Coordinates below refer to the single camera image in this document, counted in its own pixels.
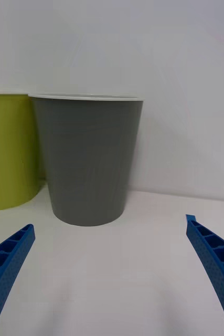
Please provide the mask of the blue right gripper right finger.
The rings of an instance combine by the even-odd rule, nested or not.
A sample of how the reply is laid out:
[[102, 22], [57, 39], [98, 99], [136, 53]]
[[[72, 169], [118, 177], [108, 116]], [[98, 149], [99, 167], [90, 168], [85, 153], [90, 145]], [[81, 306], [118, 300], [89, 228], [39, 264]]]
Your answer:
[[224, 311], [224, 240], [187, 215], [186, 235], [197, 253]]

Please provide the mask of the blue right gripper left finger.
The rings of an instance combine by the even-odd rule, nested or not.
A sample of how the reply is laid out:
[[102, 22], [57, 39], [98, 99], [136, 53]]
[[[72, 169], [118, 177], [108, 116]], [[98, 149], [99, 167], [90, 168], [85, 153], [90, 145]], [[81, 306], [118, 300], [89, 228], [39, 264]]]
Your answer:
[[34, 226], [28, 224], [0, 244], [0, 314], [34, 241]]

